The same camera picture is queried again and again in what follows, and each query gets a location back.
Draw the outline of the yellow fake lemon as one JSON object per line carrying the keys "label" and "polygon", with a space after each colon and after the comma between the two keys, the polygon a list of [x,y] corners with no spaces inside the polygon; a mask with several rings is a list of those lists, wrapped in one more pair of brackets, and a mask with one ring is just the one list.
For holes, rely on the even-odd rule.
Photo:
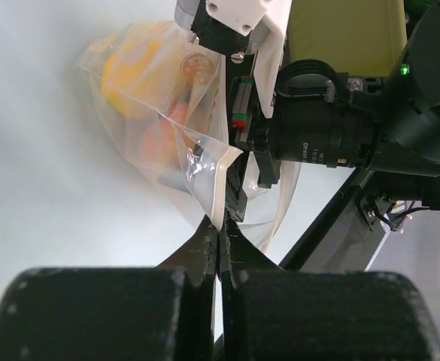
{"label": "yellow fake lemon", "polygon": [[149,107],[141,102],[156,86],[150,64],[161,45],[158,40],[129,42],[105,63],[101,94],[121,115],[136,120],[149,117]]}

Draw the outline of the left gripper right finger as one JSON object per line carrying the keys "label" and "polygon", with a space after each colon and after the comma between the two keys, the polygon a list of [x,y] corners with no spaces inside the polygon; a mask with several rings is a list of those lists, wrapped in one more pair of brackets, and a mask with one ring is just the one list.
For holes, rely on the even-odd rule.
{"label": "left gripper right finger", "polygon": [[285,271],[226,220],[221,360],[440,360],[416,286],[394,272]]}

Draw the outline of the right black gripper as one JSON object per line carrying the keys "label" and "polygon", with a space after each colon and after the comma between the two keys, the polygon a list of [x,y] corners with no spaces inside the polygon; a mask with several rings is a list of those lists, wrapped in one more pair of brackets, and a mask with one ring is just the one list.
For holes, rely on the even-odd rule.
{"label": "right black gripper", "polygon": [[367,168],[375,146],[376,125],[366,104],[374,94],[352,89],[349,77],[316,59],[283,67],[274,84],[274,112],[267,117],[259,104],[253,59],[226,65],[226,112],[229,143],[241,150],[226,179],[226,209],[244,220],[243,189],[247,161],[259,168],[257,184],[269,189],[282,174],[282,162],[328,168]]}

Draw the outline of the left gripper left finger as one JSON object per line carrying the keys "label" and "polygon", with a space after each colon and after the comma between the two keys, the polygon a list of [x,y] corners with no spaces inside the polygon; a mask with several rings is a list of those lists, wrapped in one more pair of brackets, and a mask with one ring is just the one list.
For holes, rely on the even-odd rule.
{"label": "left gripper left finger", "polygon": [[210,360],[218,232],[153,268],[30,268],[0,301],[0,360]]}

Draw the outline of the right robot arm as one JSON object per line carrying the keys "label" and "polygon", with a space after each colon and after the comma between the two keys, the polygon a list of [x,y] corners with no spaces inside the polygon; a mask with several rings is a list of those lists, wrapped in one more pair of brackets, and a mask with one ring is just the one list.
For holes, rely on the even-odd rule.
{"label": "right robot arm", "polygon": [[283,161],[377,172],[392,199],[440,211],[440,1],[433,2],[387,77],[354,80],[318,59],[299,59],[274,79],[271,117],[259,81],[237,78],[231,141],[250,151],[269,188]]}

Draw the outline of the fake peach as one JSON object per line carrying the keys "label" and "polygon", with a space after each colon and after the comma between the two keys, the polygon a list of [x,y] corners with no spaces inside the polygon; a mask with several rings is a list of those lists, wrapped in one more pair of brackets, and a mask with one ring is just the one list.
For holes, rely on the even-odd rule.
{"label": "fake peach", "polygon": [[164,117],[155,114],[152,123],[146,128],[139,143],[139,156],[146,168],[178,168],[177,136],[184,136],[178,128],[187,120],[188,102],[172,105]]}

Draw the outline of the polka dot zip bag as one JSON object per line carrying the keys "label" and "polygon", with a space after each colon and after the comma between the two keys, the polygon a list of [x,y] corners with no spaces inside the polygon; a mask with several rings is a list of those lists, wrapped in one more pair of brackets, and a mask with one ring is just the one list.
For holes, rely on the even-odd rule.
{"label": "polka dot zip bag", "polygon": [[283,162],[271,189],[259,186],[252,153],[228,142],[225,58],[187,39],[172,21],[136,23],[90,43],[74,64],[90,91],[90,116],[120,155],[192,225],[218,225],[228,172],[245,161],[239,189],[247,197],[239,226],[267,250],[290,206],[299,165]]}

